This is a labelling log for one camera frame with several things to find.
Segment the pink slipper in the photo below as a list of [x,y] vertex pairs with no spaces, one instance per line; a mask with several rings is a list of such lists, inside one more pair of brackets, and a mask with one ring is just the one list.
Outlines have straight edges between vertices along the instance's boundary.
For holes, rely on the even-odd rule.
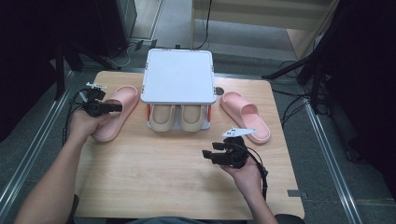
[[270,139],[270,130],[259,115],[257,106],[249,100],[230,91],[221,96],[220,105],[240,128],[257,130],[257,132],[247,135],[252,142],[263,144]]
[[119,87],[105,103],[122,105],[121,112],[110,112],[111,118],[99,124],[92,137],[99,142],[113,140],[120,132],[125,120],[131,114],[139,100],[139,92],[133,86]]

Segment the shoe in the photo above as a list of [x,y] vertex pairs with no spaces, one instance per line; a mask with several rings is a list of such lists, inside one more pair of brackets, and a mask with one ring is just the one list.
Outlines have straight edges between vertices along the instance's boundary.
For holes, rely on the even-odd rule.
[[180,126],[186,132],[198,132],[204,124],[204,105],[182,105]]
[[257,130],[247,135],[252,142],[263,144],[270,139],[270,130],[262,120],[257,106],[239,93],[234,91],[224,93],[221,96],[220,105],[240,128]]
[[111,118],[99,124],[92,134],[98,142],[113,140],[120,132],[125,120],[136,107],[139,101],[139,92],[133,86],[122,86],[118,88],[105,103],[122,105],[121,112],[110,112]]
[[156,132],[167,132],[175,122],[175,105],[152,105],[149,114],[149,126]]

